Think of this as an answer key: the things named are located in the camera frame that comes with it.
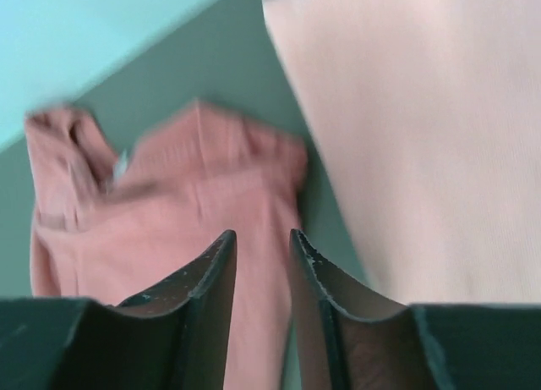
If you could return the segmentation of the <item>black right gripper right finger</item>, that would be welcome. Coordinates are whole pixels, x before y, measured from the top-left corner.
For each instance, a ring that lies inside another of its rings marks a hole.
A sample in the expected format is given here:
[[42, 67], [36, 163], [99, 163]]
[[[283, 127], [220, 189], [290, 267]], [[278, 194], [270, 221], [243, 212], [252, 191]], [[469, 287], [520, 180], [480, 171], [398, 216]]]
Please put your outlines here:
[[305, 389], [537, 389], [536, 305], [403, 305], [290, 234], [289, 281]]

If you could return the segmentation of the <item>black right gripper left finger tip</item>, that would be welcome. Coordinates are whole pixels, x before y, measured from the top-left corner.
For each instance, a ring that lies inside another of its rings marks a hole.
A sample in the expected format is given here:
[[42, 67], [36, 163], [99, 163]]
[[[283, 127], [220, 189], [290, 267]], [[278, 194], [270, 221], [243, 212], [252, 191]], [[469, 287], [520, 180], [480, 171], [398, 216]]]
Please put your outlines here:
[[237, 265], [227, 230], [119, 305], [85, 297], [1, 302], [4, 389], [220, 389]]

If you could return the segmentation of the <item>salmon pink t-shirt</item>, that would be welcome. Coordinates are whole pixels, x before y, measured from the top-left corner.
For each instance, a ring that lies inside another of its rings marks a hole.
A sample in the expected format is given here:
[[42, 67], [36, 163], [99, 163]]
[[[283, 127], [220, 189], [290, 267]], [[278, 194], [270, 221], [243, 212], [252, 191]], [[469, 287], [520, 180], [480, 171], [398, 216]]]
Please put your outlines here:
[[195, 102], [139, 141], [126, 170], [94, 118], [34, 113], [25, 137], [35, 190], [30, 283], [37, 296], [117, 305], [237, 235], [227, 389], [277, 389], [291, 317], [288, 240], [300, 225], [301, 140]]

